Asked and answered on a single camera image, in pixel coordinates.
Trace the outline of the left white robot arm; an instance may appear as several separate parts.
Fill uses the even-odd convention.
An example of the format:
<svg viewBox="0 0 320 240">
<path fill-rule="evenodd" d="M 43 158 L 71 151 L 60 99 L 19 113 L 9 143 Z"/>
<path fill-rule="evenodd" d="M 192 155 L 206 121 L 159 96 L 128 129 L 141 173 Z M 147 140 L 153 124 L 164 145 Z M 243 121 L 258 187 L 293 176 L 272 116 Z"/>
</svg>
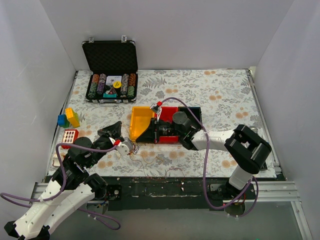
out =
<svg viewBox="0 0 320 240">
<path fill-rule="evenodd" d="M 68 147 L 64 158 L 59 157 L 59 168 L 52 175 L 46 189 L 38 198 L 20 198 L 7 193 L 1 197 L 11 203 L 27 201 L 27 212 L 15 221 L 9 221 L 4 230 L 18 240 L 48 240 L 55 229 L 73 212 L 90 200 L 104 199 L 108 192 L 107 182 L 97 173 L 87 169 L 111 151 L 125 156 L 132 144 L 121 134 L 122 122 L 98 131 L 98 139 L 78 137 L 56 145 L 55 150 Z"/>
</svg>

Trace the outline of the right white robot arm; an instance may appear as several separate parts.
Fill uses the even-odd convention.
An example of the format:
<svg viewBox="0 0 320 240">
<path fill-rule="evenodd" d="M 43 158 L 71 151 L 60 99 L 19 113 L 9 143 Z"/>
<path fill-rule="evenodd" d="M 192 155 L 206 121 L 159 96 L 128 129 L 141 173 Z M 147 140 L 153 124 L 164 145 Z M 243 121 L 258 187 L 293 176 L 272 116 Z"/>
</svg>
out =
<svg viewBox="0 0 320 240">
<path fill-rule="evenodd" d="M 232 199 L 245 192 L 245 186 L 260 172 L 272 151 L 268 142 L 248 126 L 234 130 L 206 132 L 196 115 L 176 111 L 160 117 L 155 113 L 134 113 L 130 120 L 130 137 L 136 143 L 181 144 L 187 150 L 229 152 L 237 163 L 222 190 Z"/>
</svg>

